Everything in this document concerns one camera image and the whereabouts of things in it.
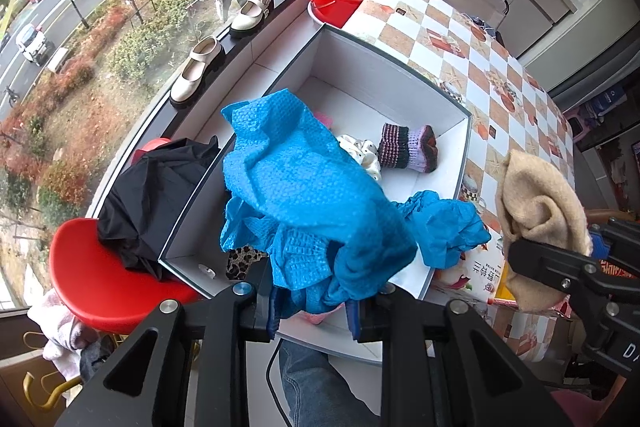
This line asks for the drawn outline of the beige sock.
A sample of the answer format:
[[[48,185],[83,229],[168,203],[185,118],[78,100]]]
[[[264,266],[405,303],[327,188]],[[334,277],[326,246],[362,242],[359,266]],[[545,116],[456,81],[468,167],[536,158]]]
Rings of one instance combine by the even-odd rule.
[[[496,193],[503,254],[511,260],[518,239],[589,257],[592,242],[584,207],[560,170],[542,158],[510,150],[501,164]]]

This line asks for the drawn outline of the leopard print scrunchie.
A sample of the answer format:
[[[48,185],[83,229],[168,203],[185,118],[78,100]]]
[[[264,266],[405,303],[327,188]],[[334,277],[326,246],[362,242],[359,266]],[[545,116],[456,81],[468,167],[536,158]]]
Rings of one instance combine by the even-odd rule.
[[[229,281],[242,281],[247,276],[250,267],[254,263],[267,258],[268,255],[262,251],[256,251],[250,246],[228,251],[228,259],[226,264],[226,277]]]

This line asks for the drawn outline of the blue shoe cover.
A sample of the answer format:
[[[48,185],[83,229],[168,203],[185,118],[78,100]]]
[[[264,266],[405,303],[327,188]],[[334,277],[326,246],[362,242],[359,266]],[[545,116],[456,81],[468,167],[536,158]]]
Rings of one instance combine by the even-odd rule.
[[[467,251],[491,239],[472,202],[443,199],[434,191],[420,191],[394,205],[404,217],[428,267],[449,269]]]
[[[222,162],[231,197],[220,247],[266,253],[293,308],[323,313],[366,299],[413,262],[402,214],[296,95],[281,90],[221,114],[235,142]]]

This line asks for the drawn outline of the purple knitted bootie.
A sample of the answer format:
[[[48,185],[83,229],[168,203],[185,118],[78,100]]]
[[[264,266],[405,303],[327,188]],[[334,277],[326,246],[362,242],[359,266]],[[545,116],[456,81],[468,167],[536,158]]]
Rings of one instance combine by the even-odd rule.
[[[431,173],[437,168],[437,159],[436,136],[429,124],[418,129],[384,124],[378,144],[382,168]]]

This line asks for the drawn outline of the white polka dot scrunchie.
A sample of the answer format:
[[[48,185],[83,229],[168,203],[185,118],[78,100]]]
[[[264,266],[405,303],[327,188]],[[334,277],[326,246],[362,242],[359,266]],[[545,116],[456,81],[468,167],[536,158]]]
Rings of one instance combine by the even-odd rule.
[[[376,182],[382,181],[381,165],[378,161],[378,150],[369,140],[359,140],[349,134],[336,137],[340,147]]]

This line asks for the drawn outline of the small pink foam sponge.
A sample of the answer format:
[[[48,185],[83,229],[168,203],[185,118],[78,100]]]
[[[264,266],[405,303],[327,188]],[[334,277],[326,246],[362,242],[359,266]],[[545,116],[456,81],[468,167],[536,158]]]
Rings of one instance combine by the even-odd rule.
[[[316,117],[324,127],[327,127],[328,129],[332,128],[333,119],[328,115],[324,115],[321,112],[314,112],[314,117]]]

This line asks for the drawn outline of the large pink foam sponge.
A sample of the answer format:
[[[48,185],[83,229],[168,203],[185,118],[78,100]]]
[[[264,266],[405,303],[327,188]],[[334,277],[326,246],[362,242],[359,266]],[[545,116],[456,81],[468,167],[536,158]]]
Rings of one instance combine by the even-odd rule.
[[[337,312],[339,309],[343,308],[343,305],[339,305],[337,308],[329,311],[329,312],[323,312],[323,313],[309,313],[306,311],[300,311],[298,316],[306,321],[309,324],[312,325],[319,325],[321,324],[327,317],[329,317],[331,314]]]

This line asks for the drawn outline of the red patterned carton box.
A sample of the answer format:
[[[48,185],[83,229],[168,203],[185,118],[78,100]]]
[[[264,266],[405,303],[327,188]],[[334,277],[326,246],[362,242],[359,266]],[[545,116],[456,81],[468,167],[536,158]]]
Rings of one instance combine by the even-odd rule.
[[[509,291],[509,288],[506,287],[506,280],[508,279],[509,274],[509,265],[506,263],[505,265],[503,265],[500,282],[496,289],[495,296],[491,299],[491,303],[493,305],[518,309],[518,303],[516,302],[515,297],[513,296],[511,291]]]

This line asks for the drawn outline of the orange fox tissue pack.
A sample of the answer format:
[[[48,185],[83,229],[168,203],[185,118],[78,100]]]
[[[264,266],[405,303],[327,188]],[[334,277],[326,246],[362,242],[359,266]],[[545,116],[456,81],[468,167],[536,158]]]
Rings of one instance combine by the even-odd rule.
[[[502,237],[490,232],[490,241],[462,254],[453,267],[437,270],[435,285],[450,294],[489,303],[501,281],[504,261]]]

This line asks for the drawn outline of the red round stool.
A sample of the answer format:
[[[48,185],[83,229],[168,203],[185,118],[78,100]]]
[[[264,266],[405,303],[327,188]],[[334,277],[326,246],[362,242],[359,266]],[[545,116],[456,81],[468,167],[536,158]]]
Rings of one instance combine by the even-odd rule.
[[[54,289],[78,319],[103,332],[129,334],[163,300],[187,305],[200,299],[166,268],[162,281],[125,269],[119,255],[100,243],[98,217],[64,222],[51,244]]]

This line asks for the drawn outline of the pink plastic stool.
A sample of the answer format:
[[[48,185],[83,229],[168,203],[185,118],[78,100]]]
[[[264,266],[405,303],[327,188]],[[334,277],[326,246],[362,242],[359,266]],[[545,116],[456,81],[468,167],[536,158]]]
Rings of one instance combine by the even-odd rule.
[[[573,142],[578,143],[585,136],[600,126],[600,118],[590,102],[574,107],[564,113],[565,119],[572,129]]]

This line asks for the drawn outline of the black garment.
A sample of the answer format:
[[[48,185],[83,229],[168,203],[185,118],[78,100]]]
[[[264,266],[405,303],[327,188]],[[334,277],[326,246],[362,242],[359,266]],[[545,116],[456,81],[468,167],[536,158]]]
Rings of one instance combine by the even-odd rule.
[[[114,182],[98,217],[98,239],[125,269],[168,277],[158,257],[183,207],[219,153],[218,140],[180,139],[143,153]]]

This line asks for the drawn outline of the checkered patterned tablecloth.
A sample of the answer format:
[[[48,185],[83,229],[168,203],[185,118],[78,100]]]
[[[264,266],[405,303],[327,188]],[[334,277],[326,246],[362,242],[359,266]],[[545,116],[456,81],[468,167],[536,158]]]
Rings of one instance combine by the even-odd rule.
[[[501,235],[496,210],[499,166],[522,150],[574,179],[573,135],[559,107],[509,51],[444,0],[363,0],[345,31],[420,72],[471,114],[458,197],[475,206],[489,233]],[[435,285],[432,297],[460,297],[523,360],[541,361],[556,320],[570,315],[560,303],[542,315],[480,303]]]

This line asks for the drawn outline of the grey open cardboard box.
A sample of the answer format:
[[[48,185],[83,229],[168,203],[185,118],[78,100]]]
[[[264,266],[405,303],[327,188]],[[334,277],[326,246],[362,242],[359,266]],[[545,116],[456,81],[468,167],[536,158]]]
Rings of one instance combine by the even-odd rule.
[[[282,337],[370,364],[344,302],[393,283],[426,295],[437,265],[460,253],[456,203],[470,113],[382,50],[326,27],[282,72],[255,66],[221,112],[224,141],[172,229],[160,263],[198,293],[227,288],[231,249],[270,254],[276,282],[314,311],[314,325],[280,324]],[[338,144],[340,134],[378,140],[386,124],[431,128],[438,150],[427,172],[390,168],[374,179]]]

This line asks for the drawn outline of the plaid cloth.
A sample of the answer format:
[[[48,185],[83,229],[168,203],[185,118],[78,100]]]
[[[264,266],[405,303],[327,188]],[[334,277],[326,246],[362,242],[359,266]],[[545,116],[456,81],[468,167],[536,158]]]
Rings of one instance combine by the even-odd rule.
[[[484,20],[482,20],[481,18],[479,18],[479,17],[473,17],[473,18],[472,18],[472,22],[473,22],[473,23],[474,23],[478,28],[483,29],[483,30],[486,32],[486,34],[487,34],[487,35],[490,35],[490,36],[491,36],[491,38],[494,38],[494,39],[496,39],[496,40],[500,40],[500,39],[501,39],[501,34],[500,34],[500,32],[499,32],[497,29],[495,29],[495,28],[491,27],[490,25],[487,25],[487,24],[484,22]]]

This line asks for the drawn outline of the cream shoe far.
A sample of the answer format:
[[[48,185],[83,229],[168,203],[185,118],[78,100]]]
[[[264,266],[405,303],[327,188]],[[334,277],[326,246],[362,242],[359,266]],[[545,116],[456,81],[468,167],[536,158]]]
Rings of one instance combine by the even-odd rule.
[[[253,35],[272,12],[273,0],[246,0],[230,25],[230,35],[242,38]]]

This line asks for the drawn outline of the red bucket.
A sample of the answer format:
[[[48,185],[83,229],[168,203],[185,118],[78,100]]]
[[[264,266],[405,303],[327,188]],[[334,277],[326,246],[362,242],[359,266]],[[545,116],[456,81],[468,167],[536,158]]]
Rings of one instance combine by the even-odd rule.
[[[310,0],[310,12],[321,23],[342,28],[362,0]]]

